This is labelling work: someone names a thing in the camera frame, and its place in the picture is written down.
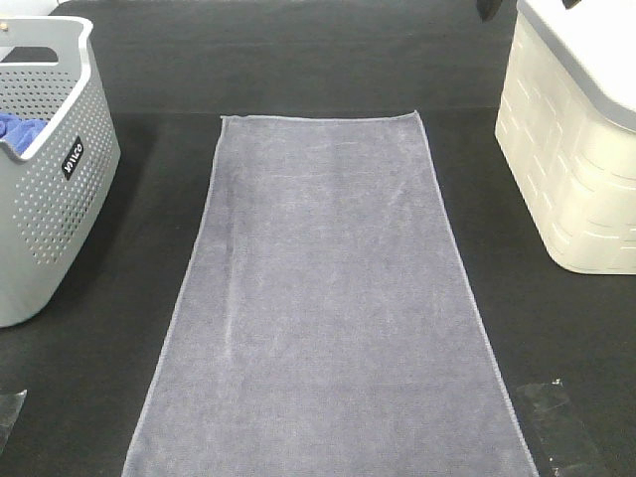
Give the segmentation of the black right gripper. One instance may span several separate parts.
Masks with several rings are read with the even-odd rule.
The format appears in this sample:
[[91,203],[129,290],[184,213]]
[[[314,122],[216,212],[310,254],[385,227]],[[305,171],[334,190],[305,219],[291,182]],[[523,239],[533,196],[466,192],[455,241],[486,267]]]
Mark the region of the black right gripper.
[[476,0],[476,9],[482,21],[491,21],[498,13],[502,0]]

